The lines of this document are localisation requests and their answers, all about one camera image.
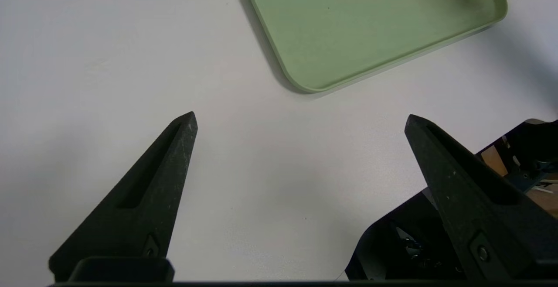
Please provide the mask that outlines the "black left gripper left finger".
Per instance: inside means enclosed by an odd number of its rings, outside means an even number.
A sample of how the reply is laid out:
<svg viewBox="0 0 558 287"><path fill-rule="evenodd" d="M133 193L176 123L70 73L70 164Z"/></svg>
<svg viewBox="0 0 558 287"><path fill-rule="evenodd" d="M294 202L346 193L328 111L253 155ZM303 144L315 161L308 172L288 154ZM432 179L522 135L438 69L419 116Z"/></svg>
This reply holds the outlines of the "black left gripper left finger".
<svg viewBox="0 0 558 287"><path fill-rule="evenodd" d="M48 260L56 283L171 283L167 259L197 136L175 118Z"/></svg>

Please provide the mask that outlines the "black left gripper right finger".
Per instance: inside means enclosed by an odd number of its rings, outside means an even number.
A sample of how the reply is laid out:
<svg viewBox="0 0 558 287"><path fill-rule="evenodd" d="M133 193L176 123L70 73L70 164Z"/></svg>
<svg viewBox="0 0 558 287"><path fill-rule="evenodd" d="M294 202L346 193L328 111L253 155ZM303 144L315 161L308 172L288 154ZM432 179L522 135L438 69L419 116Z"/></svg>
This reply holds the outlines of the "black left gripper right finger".
<svg viewBox="0 0 558 287"><path fill-rule="evenodd" d="M405 134L469 280L557 280L555 217L430 120Z"/></svg>

